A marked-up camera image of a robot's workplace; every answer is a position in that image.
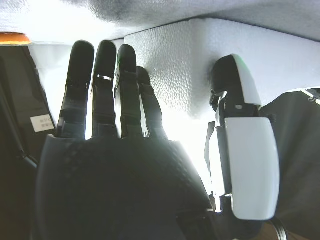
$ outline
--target black finger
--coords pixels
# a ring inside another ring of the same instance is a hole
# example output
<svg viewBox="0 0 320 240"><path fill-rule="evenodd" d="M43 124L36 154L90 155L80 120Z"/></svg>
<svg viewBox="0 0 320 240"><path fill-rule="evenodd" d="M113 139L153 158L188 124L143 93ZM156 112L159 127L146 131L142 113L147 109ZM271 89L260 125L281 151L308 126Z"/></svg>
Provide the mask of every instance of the black finger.
<svg viewBox="0 0 320 240"><path fill-rule="evenodd" d="M118 52L115 74L116 124L121 138L142 136L136 68L135 50L130 45L122 45Z"/></svg>
<svg viewBox="0 0 320 240"><path fill-rule="evenodd" d="M56 128L58 138L84 138L88 89L95 49L86 41L77 41L71 50L64 98Z"/></svg>
<svg viewBox="0 0 320 240"><path fill-rule="evenodd" d="M141 116L142 122L145 122L147 128L147 132L144 131L144 136L167 139L168 137L162 123L162 111L155 95L155 91L151 86L149 74L143 67L137 66L136 75L144 110L144 114Z"/></svg>
<svg viewBox="0 0 320 240"><path fill-rule="evenodd" d="M117 50L104 40L96 53L93 72L92 136L117 136L113 84Z"/></svg>

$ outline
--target robotic hand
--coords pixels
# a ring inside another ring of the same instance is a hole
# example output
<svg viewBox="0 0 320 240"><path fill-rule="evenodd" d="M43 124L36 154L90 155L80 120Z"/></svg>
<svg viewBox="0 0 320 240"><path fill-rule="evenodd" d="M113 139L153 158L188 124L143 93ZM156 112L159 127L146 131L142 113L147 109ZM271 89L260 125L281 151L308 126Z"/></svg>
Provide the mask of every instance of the robotic hand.
<svg viewBox="0 0 320 240"><path fill-rule="evenodd" d="M93 69L93 46L78 41L72 48L56 135L48 135L38 167L33 238L257 235L261 221L275 213L279 163L270 122L259 118L259 98L248 98L253 88L244 87L238 57L222 58L213 71L219 150L210 144L215 136L209 131L206 160L215 189L209 198L182 146L167 139L160 105L147 71L136 66L134 49L121 46L117 62L116 52L112 42L101 42ZM92 70L93 138L84 140ZM222 190L215 187L216 160Z"/></svg>

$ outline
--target sticker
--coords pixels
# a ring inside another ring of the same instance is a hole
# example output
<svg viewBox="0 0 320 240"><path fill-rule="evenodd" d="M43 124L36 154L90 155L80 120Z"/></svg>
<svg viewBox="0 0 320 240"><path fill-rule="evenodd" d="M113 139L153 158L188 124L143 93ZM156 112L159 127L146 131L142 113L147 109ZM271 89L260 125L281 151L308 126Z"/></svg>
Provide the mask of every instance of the sticker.
<svg viewBox="0 0 320 240"><path fill-rule="evenodd" d="M53 125L49 114L42 116L33 116L30 117L30 119L33 129L36 133L55 129L55 126Z"/></svg>

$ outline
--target back of robotic hand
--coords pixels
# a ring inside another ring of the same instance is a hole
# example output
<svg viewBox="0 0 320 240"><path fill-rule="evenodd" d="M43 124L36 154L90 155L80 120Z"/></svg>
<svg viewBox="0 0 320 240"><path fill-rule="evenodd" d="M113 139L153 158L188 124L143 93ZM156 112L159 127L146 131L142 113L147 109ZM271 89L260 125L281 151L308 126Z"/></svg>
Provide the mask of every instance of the back of robotic hand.
<svg viewBox="0 0 320 240"><path fill-rule="evenodd" d="M116 54L114 44L103 41L94 65L90 43L78 41L72 48L56 135L48 135L38 167L34 238L231 240L257 235L262 221L236 217L232 198L221 198L222 213L215 212L182 146L167 139L159 102L147 71L137 67L134 49L122 45L117 60ZM91 78L93 138L85 140ZM216 132L225 136L219 131L225 124L232 128L222 115L232 91L225 97L222 90L212 92L212 106L220 106ZM225 141L219 147L231 148L232 142ZM234 191L228 188L228 174L223 175L226 196Z"/></svg>

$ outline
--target orange object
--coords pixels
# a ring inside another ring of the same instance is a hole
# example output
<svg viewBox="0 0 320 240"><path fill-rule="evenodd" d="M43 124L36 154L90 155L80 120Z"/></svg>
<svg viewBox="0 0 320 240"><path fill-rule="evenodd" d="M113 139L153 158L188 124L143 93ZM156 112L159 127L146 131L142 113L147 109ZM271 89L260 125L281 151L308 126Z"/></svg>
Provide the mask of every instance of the orange object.
<svg viewBox="0 0 320 240"><path fill-rule="evenodd" d="M0 45L24 45L30 43L29 38L23 33L0 32Z"/></svg>

